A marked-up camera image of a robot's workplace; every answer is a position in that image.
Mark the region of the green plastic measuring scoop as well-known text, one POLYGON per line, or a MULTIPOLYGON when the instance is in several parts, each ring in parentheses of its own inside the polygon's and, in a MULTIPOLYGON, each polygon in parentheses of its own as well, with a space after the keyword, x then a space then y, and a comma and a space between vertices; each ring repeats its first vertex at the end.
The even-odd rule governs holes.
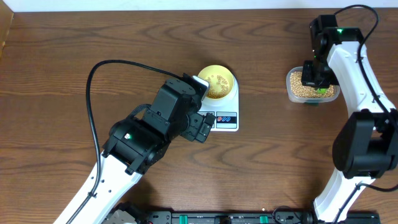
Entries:
POLYGON ((318 88, 317 89, 317 94, 325 94, 328 91, 327 88, 318 88))

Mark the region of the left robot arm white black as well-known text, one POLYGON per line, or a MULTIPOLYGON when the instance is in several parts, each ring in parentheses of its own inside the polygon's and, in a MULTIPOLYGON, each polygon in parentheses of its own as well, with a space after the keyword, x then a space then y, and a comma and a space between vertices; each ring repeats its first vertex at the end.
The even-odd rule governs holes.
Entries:
POLYGON ((138 106, 109 131, 100 163, 56 223, 102 223, 120 198, 163 158, 178 136, 205 142, 215 116, 199 113, 210 84, 184 75, 165 81, 151 105, 138 106))

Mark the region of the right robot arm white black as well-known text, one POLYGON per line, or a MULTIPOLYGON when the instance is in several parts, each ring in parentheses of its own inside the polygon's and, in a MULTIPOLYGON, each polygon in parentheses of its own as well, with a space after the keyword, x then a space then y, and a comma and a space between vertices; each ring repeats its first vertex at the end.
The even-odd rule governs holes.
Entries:
POLYGON ((310 23, 310 37, 314 58, 304 62, 302 85, 338 85, 348 110, 332 146, 335 169, 313 201, 314 222, 339 223, 366 187, 396 168, 397 109, 377 81, 359 28, 320 15, 310 23))

